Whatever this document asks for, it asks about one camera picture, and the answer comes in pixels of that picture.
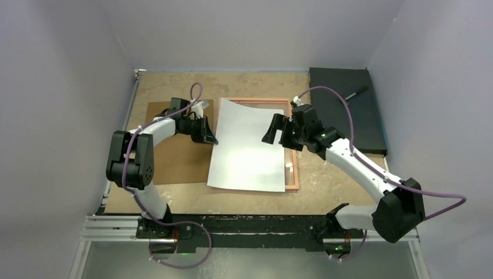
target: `wooden tabletop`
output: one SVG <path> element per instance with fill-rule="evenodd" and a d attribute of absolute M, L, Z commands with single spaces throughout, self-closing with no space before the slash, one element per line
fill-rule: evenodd
<path fill-rule="evenodd" d="M 292 98 L 308 89 L 307 73 L 144 73 L 127 129 L 145 121 L 149 102 L 189 99 L 190 86 L 203 84 L 202 99 L 221 97 Z M 310 103 L 309 94 L 302 98 Z M 214 107 L 215 130 L 219 106 Z M 213 189 L 206 183 L 156 185 L 173 213 L 326 214 L 340 203 L 373 205 L 371 197 L 347 174 L 317 155 L 297 152 L 299 191 L 286 193 Z M 381 167 L 381 155 L 367 155 Z M 105 212 L 139 213 L 123 189 L 112 185 Z"/>

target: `gray wall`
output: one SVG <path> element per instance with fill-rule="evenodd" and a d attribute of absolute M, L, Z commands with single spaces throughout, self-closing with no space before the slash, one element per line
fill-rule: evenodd
<path fill-rule="evenodd" d="M 67 278 L 132 68 L 99 2 L 0 3 L 0 270 Z"/>
<path fill-rule="evenodd" d="M 102 0 L 135 68 L 368 65 L 403 0 Z"/>
<path fill-rule="evenodd" d="M 469 198 L 419 226 L 435 279 L 493 274 L 492 15 L 487 0 L 407 0 L 369 67 L 391 170 Z"/>

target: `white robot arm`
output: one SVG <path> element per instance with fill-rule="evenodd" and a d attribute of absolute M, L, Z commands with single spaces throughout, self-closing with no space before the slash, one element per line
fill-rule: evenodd
<path fill-rule="evenodd" d="M 262 141 L 274 143 L 277 130 L 282 131 L 280 144 L 297 151 L 306 146 L 352 177 L 377 203 L 353 206 L 343 203 L 327 215 L 331 231 L 363 229 L 377 231 L 388 242 L 395 243 L 424 218 L 423 197 L 403 187 L 421 190 L 414 179 L 407 181 L 387 172 L 351 145 L 335 128 L 324 128 L 311 105 L 294 100 L 292 117 L 275 114 Z"/>
<path fill-rule="evenodd" d="M 171 213 L 167 204 L 160 198 L 152 177 L 154 175 L 154 147 L 177 133 L 190 135 L 192 140 L 203 144 L 217 144 L 217 139 L 212 134 L 207 117 L 203 110 L 208 106 L 207 101 L 197 102 L 190 107 L 190 111 L 179 113 L 171 118 L 162 119 L 163 116 L 178 112 L 189 104 L 187 100 L 172 98 L 170 108 L 157 115 L 150 125 L 139 127 L 130 131 L 117 131 L 113 134 L 108 163 L 106 165 L 106 177 L 114 181 L 119 187 L 123 187 L 122 175 L 126 149 L 132 136 L 138 131 L 138 135 L 132 144 L 132 153 L 126 167 L 126 185 L 124 188 L 133 192 L 138 197 L 139 203 L 147 211 L 142 213 L 146 219 L 152 219 L 150 215 L 164 223 L 171 223 Z"/>

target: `metal frame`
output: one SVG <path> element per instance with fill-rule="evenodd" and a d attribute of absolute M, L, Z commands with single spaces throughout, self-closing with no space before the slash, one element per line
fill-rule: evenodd
<path fill-rule="evenodd" d="M 129 104 L 127 116 L 125 123 L 123 124 L 123 129 L 126 129 L 128 118 L 130 117 L 131 109 L 135 100 L 135 95 L 137 94 L 138 86 L 142 77 L 142 72 L 145 70 L 135 71 L 135 86 L 132 96 L 132 101 Z M 387 158 L 383 157 L 385 168 L 387 171 Z M 108 200 L 110 190 L 110 182 L 106 184 L 105 192 L 102 197 L 101 206 L 106 205 Z M 139 216 L 88 216 L 86 217 L 84 228 L 81 233 L 80 243 L 77 248 L 76 256 L 72 269 L 70 271 L 70 279 L 81 278 L 84 266 L 87 260 L 89 250 L 91 248 L 92 242 L 160 242 L 160 243 L 172 243 L 173 239 L 138 239 L 135 237 L 135 232 L 137 231 L 137 219 Z M 331 242 L 343 242 L 344 239 L 323 239 L 324 243 Z M 385 242 L 385 240 L 379 236 L 374 231 L 368 231 L 367 240 L 371 242 Z M 421 254 L 420 240 L 417 229 L 412 230 L 402 237 L 399 242 L 407 242 L 409 244 L 409 249 L 411 252 L 412 260 L 416 269 L 416 274 L 420 279 L 429 279 L 430 275 L 428 273 L 426 264 Z"/>

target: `cardboard sheet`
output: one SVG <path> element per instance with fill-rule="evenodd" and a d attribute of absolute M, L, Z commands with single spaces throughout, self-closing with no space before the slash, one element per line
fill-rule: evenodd
<path fill-rule="evenodd" d="M 213 127 L 214 104 L 207 100 L 209 106 L 204 115 Z M 169 102 L 152 102 L 147 106 L 145 122 L 169 107 Z M 212 155 L 212 144 L 196 144 L 189 135 L 177 134 L 158 144 L 154 149 L 154 184 L 198 183 L 207 181 Z"/>
<path fill-rule="evenodd" d="M 265 144 L 272 116 L 281 109 L 249 108 L 220 100 L 207 185 L 223 189 L 284 192 L 284 148 Z M 274 142 L 279 142 L 280 131 Z"/>

